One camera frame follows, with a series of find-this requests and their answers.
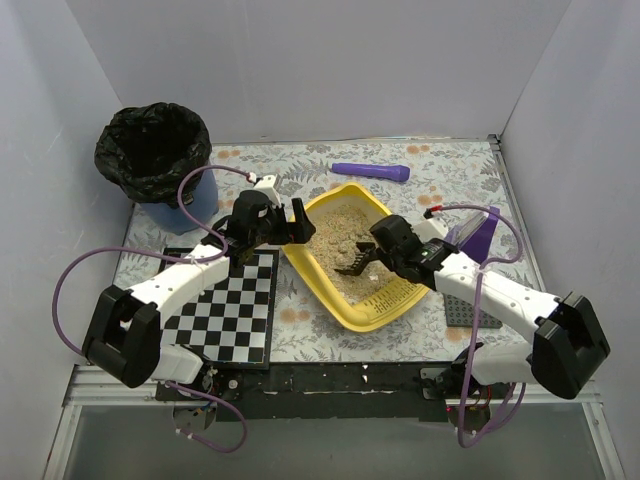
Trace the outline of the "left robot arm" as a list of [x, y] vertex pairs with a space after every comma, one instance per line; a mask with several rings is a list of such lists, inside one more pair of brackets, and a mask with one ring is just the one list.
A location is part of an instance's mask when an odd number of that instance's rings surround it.
[[189, 385], [204, 360], [179, 345], [165, 345], [166, 322], [186, 303], [228, 278], [263, 245], [305, 244], [315, 232], [301, 199], [293, 216], [258, 189], [243, 191], [230, 215], [183, 257], [167, 257], [156, 276], [127, 289], [106, 288], [97, 301], [81, 351], [92, 364], [130, 388], [148, 380]]

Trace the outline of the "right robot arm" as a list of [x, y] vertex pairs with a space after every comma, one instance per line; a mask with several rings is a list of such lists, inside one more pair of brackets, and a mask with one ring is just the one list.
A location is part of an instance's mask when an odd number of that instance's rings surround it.
[[608, 357], [610, 346], [588, 298], [559, 298], [483, 270], [442, 239], [422, 240], [398, 215], [378, 221], [370, 233], [378, 259], [399, 277], [477, 306], [523, 339], [467, 348], [436, 388], [470, 393], [497, 383], [539, 384], [573, 399]]

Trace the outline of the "blue trash bin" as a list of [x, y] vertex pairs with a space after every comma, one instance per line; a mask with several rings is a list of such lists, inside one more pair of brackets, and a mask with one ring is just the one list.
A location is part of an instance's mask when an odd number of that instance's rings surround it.
[[[186, 210], [201, 223], [208, 223], [218, 213], [218, 189], [212, 170], [204, 172], [193, 192], [183, 192]], [[197, 225], [179, 208], [166, 203], [146, 203], [141, 209], [162, 229], [180, 235], [194, 230]]]

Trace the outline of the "yellow litter box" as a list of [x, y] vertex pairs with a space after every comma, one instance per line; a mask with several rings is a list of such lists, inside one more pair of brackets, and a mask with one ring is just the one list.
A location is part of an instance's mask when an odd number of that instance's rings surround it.
[[358, 242], [371, 242], [369, 228], [391, 211], [362, 185], [344, 183], [305, 205], [316, 228], [304, 245], [282, 251], [313, 295], [344, 328], [371, 332], [414, 307], [428, 292], [390, 272], [381, 262], [355, 276], [339, 274], [352, 265]]

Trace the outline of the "black litter scoop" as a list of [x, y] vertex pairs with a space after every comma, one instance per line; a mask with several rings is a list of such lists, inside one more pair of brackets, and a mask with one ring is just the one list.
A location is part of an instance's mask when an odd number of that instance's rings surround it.
[[355, 255], [353, 263], [348, 267], [336, 268], [335, 271], [341, 275], [359, 276], [365, 268], [378, 259], [377, 246], [374, 242], [357, 242], [358, 253]]

